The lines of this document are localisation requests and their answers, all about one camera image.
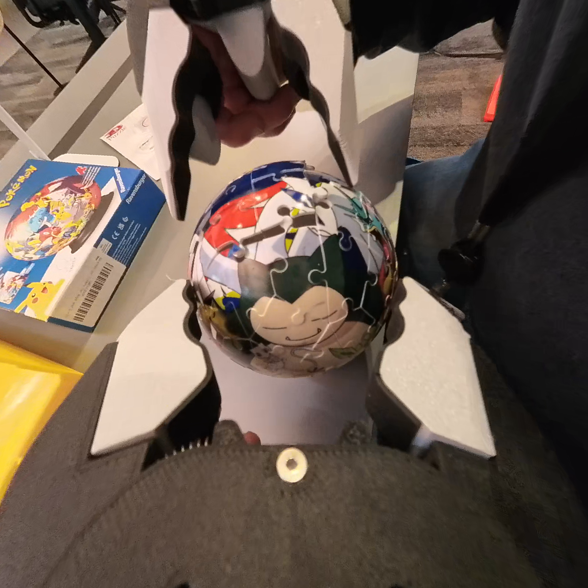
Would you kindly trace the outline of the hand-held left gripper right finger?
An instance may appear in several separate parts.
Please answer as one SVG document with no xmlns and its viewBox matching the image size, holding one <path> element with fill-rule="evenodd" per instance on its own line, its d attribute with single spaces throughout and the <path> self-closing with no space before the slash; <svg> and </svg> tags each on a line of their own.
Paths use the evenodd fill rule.
<svg viewBox="0 0 588 588">
<path fill-rule="evenodd" d="M 496 456 L 470 336 L 420 283 L 399 284 L 366 407 L 386 445 L 425 454 L 434 443 Z"/>
</svg>

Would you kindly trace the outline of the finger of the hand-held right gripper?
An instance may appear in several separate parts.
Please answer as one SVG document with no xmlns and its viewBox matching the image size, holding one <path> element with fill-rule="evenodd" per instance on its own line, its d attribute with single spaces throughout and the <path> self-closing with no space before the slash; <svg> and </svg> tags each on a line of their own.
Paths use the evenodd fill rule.
<svg viewBox="0 0 588 588">
<path fill-rule="evenodd" d="M 222 82 L 209 50 L 172 8 L 149 11 L 142 99 L 170 213 L 184 221 L 190 161 L 216 165 L 220 158 Z"/>
<path fill-rule="evenodd" d="M 355 187 L 361 147 L 351 32 L 335 13 L 315 22 L 274 13 L 270 21 L 285 79 L 319 115 L 342 178 Z"/>
</svg>

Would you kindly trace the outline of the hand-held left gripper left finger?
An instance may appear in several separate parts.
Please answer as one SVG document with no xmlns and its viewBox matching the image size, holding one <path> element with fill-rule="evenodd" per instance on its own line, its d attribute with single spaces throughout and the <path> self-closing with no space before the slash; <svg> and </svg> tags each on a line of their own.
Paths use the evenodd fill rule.
<svg viewBox="0 0 588 588">
<path fill-rule="evenodd" d="M 115 344 L 92 456 L 141 442 L 165 453 L 211 443 L 221 395 L 201 337 L 188 280 L 172 281 L 139 311 Z"/>
</svg>

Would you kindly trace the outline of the colourful cartoon puzzle ball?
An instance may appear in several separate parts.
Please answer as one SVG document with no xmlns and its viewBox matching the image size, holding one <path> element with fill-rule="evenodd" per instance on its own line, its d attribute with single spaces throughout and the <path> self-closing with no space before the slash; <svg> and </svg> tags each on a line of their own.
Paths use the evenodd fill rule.
<svg viewBox="0 0 588 588">
<path fill-rule="evenodd" d="M 363 193 L 304 161 L 227 185 L 190 243 L 204 332 L 235 363 L 301 378 L 363 354 L 392 310 L 391 235 Z"/>
</svg>

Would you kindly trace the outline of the blue puzzle box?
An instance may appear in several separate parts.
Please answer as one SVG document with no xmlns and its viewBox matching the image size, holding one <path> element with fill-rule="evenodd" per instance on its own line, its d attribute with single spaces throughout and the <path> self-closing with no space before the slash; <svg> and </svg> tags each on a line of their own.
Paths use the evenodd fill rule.
<svg viewBox="0 0 588 588">
<path fill-rule="evenodd" d="M 137 169 L 26 160 L 1 189 L 1 310 L 93 332 L 165 205 Z"/>
</svg>

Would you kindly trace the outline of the person's right hand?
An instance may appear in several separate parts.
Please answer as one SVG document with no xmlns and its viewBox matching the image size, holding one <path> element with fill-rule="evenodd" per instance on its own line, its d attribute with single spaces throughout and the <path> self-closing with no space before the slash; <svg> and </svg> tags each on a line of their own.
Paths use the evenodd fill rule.
<svg viewBox="0 0 588 588">
<path fill-rule="evenodd" d="M 223 84 L 223 103 L 216 119 L 221 143 L 239 148 L 256 137 L 281 134 L 290 123 L 299 102 L 289 84 L 281 86 L 269 100 L 258 100 L 246 88 L 221 37 L 194 25 L 195 37 L 209 50 Z"/>
</svg>

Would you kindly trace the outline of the white paper leaflet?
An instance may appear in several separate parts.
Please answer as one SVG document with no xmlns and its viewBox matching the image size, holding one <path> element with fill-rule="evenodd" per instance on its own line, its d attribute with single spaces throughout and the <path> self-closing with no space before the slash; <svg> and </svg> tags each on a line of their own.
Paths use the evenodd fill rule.
<svg viewBox="0 0 588 588">
<path fill-rule="evenodd" d="M 148 111 L 140 104 L 100 139 L 153 180 L 160 180 Z"/>
</svg>

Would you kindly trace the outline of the black round knob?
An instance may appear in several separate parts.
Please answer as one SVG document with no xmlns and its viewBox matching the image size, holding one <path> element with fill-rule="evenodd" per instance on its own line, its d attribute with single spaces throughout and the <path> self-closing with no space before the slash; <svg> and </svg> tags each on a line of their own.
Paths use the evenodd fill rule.
<svg viewBox="0 0 588 588">
<path fill-rule="evenodd" d="M 484 245 L 491 227 L 476 222 L 469 234 L 441 249 L 437 260 L 447 285 L 469 286 L 481 274 L 484 263 Z"/>
</svg>

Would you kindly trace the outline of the yellow plastic bin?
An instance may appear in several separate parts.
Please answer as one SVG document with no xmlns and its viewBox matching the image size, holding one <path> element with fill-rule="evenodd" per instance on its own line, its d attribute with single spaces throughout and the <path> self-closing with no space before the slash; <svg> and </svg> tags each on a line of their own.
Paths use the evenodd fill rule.
<svg viewBox="0 0 588 588">
<path fill-rule="evenodd" d="M 1 498 L 82 373 L 1 341 Z"/>
</svg>

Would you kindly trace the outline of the black chair base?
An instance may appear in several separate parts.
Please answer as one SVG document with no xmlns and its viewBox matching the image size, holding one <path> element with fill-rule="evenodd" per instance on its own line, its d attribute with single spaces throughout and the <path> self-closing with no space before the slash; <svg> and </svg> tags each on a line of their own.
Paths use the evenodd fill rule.
<svg viewBox="0 0 588 588">
<path fill-rule="evenodd" d="M 115 1 L 12 1 L 24 19 L 32 26 L 43 29 L 55 23 L 80 25 L 98 49 L 107 37 L 99 28 L 101 12 L 109 17 L 117 28 L 122 23 L 120 15 L 126 10 Z"/>
</svg>

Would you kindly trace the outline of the person's blue jeans leg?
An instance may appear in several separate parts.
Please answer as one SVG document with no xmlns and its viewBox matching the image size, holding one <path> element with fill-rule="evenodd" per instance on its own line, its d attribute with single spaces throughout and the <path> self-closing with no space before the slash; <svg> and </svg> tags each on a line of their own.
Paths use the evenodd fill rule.
<svg viewBox="0 0 588 588">
<path fill-rule="evenodd" d="M 456 202 L 484 142 L 477 141 L 461 155 L 407 159 L 396 239 L 402 277 L 427 289 L 443 281 L 438 253 L 456 240 Z"/>
</svg>

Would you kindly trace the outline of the orange object on carpet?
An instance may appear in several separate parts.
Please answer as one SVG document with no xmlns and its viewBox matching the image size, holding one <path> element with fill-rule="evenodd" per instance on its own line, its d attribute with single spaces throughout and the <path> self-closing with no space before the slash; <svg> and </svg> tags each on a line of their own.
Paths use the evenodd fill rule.
<svg viewBox="0 0 588 588">
<path fill-rule="evenodd" d="M 486 109 L 484 110 L 483 122 L 492 123 L 496 116 L 497 101 L 500 95 L 500 89 L 502 84 L 503 75 L 502 73 L 496 78 L 490 93 Z"/>
</svg>

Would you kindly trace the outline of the person in dark clothes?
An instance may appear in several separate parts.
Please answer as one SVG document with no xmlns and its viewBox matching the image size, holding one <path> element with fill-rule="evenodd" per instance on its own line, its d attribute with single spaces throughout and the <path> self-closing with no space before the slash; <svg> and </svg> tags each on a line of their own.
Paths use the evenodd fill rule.
<svg viewBox="0 0 588 588">
<path fill-rule="evenodd" d="M 558 452 L 587 465 L 587 1 L 522 1 L 483 198 L 508 209 L 471 292 L 480 344 Z"/>
</svg>

